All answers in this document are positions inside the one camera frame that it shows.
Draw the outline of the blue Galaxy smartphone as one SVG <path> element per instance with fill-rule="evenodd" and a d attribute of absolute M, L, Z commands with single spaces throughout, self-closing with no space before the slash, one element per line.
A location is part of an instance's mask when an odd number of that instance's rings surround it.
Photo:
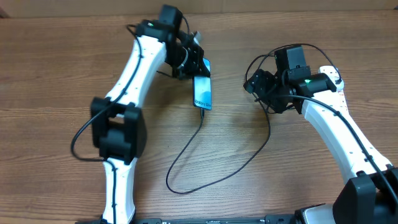
<path fill-rule="evenodd" d="M 204 109 L 212 109 L 211 78 L 195 76 L 193 78 L 193 105 Z"/>

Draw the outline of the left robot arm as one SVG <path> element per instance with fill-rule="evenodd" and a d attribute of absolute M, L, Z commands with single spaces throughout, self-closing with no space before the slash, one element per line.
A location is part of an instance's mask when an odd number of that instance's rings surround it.
<path fill-rule="evenodd" d="M 183 18 L 177 7 L 164 5 L 158 19 L 135 25 L 136 39 L 119 80 L 104 98 L 91 103 L 93 144 L 106 174 L 106 205 L 100 223 L 134 219 L 134 171 L 147 142 L 142 107 L 158 69 L 166 63 L 173 78 L 192 80 L 193 105 L 212 108 L 210 61 L 200 47 L 200 34 L 180 29 Z"/>

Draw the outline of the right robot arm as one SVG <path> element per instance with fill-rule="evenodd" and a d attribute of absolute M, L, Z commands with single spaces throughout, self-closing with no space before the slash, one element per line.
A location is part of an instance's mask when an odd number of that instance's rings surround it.
<path fill-rule="evenodd" d="M 247 70 L 243 87 L 265 112 L 281 114 L 294 109 L 301 114 L 331 152 L 344 187 L 331 204 L 267 215 L 266 223 L 396 223 L 397 167 L 354 122 L 337 67 L 329 63 L 312 73 L 303 48 L 303 44 L 288 44 L 271 50 L 276 72 Z"/>

